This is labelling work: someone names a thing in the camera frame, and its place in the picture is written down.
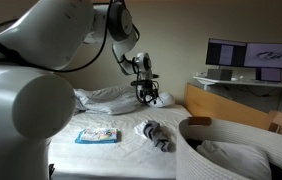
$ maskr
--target basket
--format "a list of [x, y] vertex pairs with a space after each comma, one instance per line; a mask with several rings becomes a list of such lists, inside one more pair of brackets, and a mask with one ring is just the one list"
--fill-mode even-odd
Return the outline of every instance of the basket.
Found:
[[239, 123], [209, 120], [188, 118], [180, 122], [177, 131], [177, 180], [247, 179], [205, 159], [188, 145], [187, 138], [254, 145], [266, 151], [268, 160], [282, 169], [282, 135]]

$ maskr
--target towel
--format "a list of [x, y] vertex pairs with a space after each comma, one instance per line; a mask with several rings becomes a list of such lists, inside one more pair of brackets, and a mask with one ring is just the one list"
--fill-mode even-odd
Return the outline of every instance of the towel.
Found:
[[144, 126], [143, 134], [153, 141], [154, 146], [158, 147], [161, 151], [169, 151], [169, 139], [160, 129], [160, 124], [158, 122], [149, 120]]
[[147, 124], [148, 124], [148, 120], [145, 120], [142, 123], [140, 123], [140, 124], [138, 124], [137, 126], [134, 127], [135, 133], [140, 135], [144, 139], [148, 139], [143, 133], [143, 129], [144, 129], [145, 125], [147, 125]]

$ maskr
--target gray cloth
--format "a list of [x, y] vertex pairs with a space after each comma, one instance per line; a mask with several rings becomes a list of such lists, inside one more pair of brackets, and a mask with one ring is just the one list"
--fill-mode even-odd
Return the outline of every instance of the gray cloth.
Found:
[[160, 124], [156, 121], [148, 121], [143, 129], [144, 135], [153, 141], [154, 146], [161, 149], [163, 152], [169, 151], [169, 139], [166, 134], [160, 129]]

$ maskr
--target desk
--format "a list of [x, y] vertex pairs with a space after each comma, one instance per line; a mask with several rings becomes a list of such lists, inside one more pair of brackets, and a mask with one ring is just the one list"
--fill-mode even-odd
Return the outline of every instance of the desk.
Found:
[[[263, 81], [224, 81], [224, 80], [214, 80], [207, 79], [203, 77], [193, 77], [201, 84], [204, 85], [204, 90], [210, 91], [210, 86], [214, 84], [228, 84], [228, 85], [246, 85], [246, 86], [261, 86], [261, 87], [276, 87], [282, 88], [282, 83], [275, 82], [263, 82]], [[282, 95], [279, 104], [279, 110], [282, 111]]]

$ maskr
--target monitor screen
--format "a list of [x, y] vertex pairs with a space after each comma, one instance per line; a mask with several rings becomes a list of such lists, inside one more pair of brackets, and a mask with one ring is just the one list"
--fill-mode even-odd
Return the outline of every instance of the monitor screen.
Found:
[[248, 43], [244, 66], [282, 69], [282, 44]]
[[243, 67], [247, 43], [209, 39], [206, 64]]
[[281, 81], [281, 69], [278, 68], [257, 68], [256, 69], [256, 80], [259, 81]]

